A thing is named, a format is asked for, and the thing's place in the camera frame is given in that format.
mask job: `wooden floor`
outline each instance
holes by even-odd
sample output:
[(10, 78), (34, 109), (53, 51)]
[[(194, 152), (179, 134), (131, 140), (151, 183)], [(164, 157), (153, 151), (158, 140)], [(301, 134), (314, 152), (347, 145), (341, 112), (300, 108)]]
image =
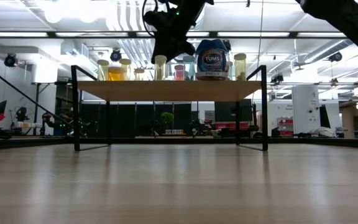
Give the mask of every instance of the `wooden floor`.
[(358, 223), (358, 149), (0, 150), (0, 223)]

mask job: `ceiling light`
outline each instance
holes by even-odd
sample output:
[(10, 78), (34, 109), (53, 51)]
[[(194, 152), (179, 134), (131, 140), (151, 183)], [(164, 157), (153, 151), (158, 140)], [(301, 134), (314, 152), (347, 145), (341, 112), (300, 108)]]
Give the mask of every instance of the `ceiling light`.
[(341, 32), (300, 32), (298, 37), (346, 37)]
[(57, 37), (128, 37), (127, 32), (56, 32)]
[(207, 37), (209, 36), (209, 32), (187, 32), (187, 37)]
[(150, 37), (150, 35), (147, 32), (136, 32), (136, 36), (138, 36), (138, 37)]
[(48, 37), (46, 32), (0, 32), (0, 37)]
[(218, 37), (288, 37), (289, 32), (218, 32)]

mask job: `security camera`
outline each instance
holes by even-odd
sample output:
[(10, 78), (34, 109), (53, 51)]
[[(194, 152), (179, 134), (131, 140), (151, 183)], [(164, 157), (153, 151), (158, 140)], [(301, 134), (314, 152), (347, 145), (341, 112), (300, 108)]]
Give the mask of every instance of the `security camera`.
[(272, 80), (270, 81), (271, 83), (280, 83), (280, 82), (284, 82), (284, 77), (283, 74), (278, 73), (276, 75), (272, 76)]
[(342, 60), (342, 54), (340, 52), (336, 52), (335, 54), (329, 56), (328, 60), (330, 62), (340, 62)]
[(110, 55), (110, 59), (113, 62), (118, 62), (120, 59), (122, 59), (120, 49), (113, 49)]
[(17, 66), (18, 62), (19, 61), (16, 58), (16, 54), (9, 53), (4, 60), (4, 65), (9, 68), (14, 68)]

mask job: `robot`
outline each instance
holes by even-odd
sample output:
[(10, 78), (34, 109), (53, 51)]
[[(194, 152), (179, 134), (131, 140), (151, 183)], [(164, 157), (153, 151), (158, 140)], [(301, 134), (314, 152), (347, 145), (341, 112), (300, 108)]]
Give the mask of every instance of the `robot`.
[[(315, 18), (323, 19), (343, 32), (358, 46), (358, 3), (355, 0), (295, 0), (301, 8)], [(156, 55), (164, 55), (169, 62), (176, 56), (186, 53), (193, 55), (195, 48), (187, 42), (186, 34), (195, 25), (205, 4), (213, 5), (213, 0), (158, 0), (165, 3), (167, 12), (153, 11), (144, 14), (143, 20), (157, 31), (147, 32), (155, 39), (152, 63)]]

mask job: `jar with yellow liquid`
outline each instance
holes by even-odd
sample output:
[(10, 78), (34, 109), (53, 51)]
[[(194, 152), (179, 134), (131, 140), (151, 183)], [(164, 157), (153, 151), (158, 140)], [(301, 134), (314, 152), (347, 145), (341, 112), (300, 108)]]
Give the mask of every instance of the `jar with yellow liquid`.
[(120, 59), (119, 63), (121, 64), (121, 80), (130, 80), (131, 79), (131, 60), (129, 59)]
[(244, 53), (236, 54), (234, 56), (234, 67), (236, 69), (236, 80), (246, 80), (246, 60), (247, 55)]
[(109, 67), (108, 81), (121, 80), (121, 67)]
[(155, 56), (154, 80), (164, 80), (167, 69), (167, 57), (164, 55)]
[(106, 81), (108, 79), (109, 62), (107, 60), (98, 60), (98, 80)]

